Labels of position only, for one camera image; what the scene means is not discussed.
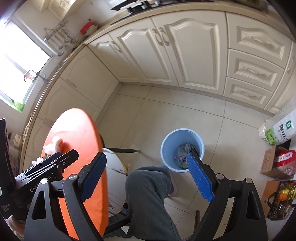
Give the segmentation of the blue trash bucket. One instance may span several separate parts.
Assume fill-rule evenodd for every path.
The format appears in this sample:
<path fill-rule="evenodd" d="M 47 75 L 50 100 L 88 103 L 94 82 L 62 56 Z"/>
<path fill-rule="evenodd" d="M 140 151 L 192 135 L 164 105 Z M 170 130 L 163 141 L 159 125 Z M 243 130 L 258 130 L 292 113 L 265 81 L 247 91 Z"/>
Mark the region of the blue trash bucket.
<path fill-rule="evenodd" d="M 187 156 L 196 152 L 202 160 L 205 146 L 200 135 L 188 128 L 179 128 L 170 132 L 163 140 L 160 148 L 161 159 L 171 171 L 188 172 Z"/>

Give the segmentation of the cream kitchen cabinets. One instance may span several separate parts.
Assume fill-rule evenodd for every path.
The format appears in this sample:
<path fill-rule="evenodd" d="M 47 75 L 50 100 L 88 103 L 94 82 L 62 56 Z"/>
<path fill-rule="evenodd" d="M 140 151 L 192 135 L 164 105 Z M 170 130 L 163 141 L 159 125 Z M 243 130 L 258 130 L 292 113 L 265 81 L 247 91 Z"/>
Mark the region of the cream kitchen cabinets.
<path fill-rule="evenodd" d="M 295 37 L 277 14 L 235 3 L 177 4 L 105 26 L 59 66 L 24 133 L 20 170 L 61 113 L 97 119 L 120 83 L 168 85 L 278 113 L 295 94 Z"/>

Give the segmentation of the round orange table mat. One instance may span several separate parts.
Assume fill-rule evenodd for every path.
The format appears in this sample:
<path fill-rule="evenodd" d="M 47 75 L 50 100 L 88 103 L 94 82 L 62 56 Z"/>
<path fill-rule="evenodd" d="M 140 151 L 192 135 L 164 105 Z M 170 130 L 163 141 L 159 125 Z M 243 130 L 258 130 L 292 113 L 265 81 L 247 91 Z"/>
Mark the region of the round orange table mat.
<path fill-rule="evenodd" d="M 89 164 L 95 155 L 102 151 L 102 143 L 91 116 L 85 111 L 72 108 L 63 112 L 51 127 L 45 145 L 52 142 L 53 137 L 62 139 L 61 153 L 74 149 L 79 158 L 64 170 L 63 179 L 71 174 L 78 174 L 83 166 Z M 84 202 L 94 226 L 101 235 L 108 225 L 108 190 L 107 174 L 104 171 L 89 199 Z"/>

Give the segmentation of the cardboard box with oil bottle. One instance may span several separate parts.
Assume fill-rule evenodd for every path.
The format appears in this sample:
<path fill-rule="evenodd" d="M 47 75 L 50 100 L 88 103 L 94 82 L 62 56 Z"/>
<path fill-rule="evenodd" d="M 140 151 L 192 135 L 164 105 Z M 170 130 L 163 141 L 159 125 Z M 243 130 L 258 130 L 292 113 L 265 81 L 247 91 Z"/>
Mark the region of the cardboard box with oil bottle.
<path fill-rule="evenodd" d="M 287 219 L 295 207 L 295 180 L 267 181 L 261 204 L 269 220 Z"/>

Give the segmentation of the white stool seat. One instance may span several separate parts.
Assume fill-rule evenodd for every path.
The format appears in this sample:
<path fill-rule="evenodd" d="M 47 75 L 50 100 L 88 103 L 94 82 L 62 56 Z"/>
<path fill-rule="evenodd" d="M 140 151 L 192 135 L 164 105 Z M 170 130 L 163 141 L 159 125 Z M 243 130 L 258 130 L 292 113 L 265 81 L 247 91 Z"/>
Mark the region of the white stool seat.
<path fill-rule="evenodd" d="M 111 217 L 118 214 L 125 204 L 127 171 L 116 153 L 107 148 L 103 148 L 103 153 L 107 159 L 108 214 Z"/>

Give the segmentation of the cardboard box with red bag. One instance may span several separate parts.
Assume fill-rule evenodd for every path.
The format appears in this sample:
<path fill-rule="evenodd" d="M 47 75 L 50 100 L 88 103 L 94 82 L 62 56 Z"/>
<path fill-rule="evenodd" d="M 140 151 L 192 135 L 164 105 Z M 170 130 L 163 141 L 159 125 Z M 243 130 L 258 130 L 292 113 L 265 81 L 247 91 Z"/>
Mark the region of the cardboard box with red bag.
<path fill-rule="evenodd" d="M 295 174 L 295 150 L 277 146 L 266 150 L 260 173 L 280 180 L 292 178 Z"/>

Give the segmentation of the chrome sink faucet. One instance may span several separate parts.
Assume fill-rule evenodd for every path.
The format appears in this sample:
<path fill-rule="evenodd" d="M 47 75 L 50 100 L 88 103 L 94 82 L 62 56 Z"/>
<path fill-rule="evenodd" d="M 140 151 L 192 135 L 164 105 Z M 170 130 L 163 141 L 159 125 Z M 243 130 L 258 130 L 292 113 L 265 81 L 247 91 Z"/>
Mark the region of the chrome sink faucet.
<path fill-rule="evenodd" d="M 31 81 L 34 83 L 38 78 L 41 78 L 41 80 L 44 81 L 45 84 L 49 84 L 49 80 L 46 78 L 46 76 L 42 76 L 40 72 L 35 72 L 34 70 L 28 70 L 23 77 L 24 82 Z"/>

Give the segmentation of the person's grey trouser leg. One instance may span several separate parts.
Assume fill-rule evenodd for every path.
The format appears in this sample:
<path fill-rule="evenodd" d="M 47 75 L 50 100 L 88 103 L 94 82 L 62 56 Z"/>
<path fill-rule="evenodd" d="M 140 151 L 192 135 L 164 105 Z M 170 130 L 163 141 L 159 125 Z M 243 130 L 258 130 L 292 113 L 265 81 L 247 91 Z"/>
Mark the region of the person's grey trouser leg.
<path fill-rule="evenodd" d="M 164 201 L 177 192 L 172 173 L 165 166 L 141 167 L 132 171 L 125 183 L 128 232 L 118 229 L 104 240 L 181 240 L 177 228 L 165 209 Z"/>

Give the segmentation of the white green rice bag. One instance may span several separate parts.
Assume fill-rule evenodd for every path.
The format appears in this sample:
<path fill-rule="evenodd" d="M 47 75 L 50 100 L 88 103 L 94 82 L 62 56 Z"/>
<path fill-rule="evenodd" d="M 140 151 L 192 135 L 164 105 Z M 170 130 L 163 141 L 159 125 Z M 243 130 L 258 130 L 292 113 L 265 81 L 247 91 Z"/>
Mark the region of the white green rice bag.
<path fill-rule="evenodd" d="M 295 109 L 281 117 L 266 120 L 259 128 L 259 136 L 270 145 L 281 145 L 295 136 Z"/>

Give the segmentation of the hanging utensil rack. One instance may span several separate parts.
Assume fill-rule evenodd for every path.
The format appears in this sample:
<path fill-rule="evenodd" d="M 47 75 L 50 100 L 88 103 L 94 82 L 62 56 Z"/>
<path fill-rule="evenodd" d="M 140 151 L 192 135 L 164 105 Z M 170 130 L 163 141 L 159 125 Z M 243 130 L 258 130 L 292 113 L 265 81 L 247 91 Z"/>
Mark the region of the hanging utensil rack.
<path fill-rule="evenodd" d="M 54 28 L 44 28 L 45 36 L 43 41 L 59 57 L 73 49 L 80 42 L 67 28 L 68 23 L 69 21 L 65 19 Z"/>

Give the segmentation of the black gas stove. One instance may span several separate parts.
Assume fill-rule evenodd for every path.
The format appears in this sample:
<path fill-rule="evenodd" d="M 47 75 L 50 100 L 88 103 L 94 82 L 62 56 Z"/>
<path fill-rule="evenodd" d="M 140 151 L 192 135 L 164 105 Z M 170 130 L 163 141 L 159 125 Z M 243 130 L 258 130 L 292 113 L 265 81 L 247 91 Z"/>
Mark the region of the black gas stove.
<path fill-rule="evenodd" d="M 183 4 L 183 3 L 198 3 L 198 2 L 213 2 L 213 1 L 186 1 L 186 0 L 175 0 L 175 1 L 112 1 L 112 11 L 127 10 L 129 15 L 134 15 L 142 11 L 149 9 L 167 6 L 172 4 Z"/>

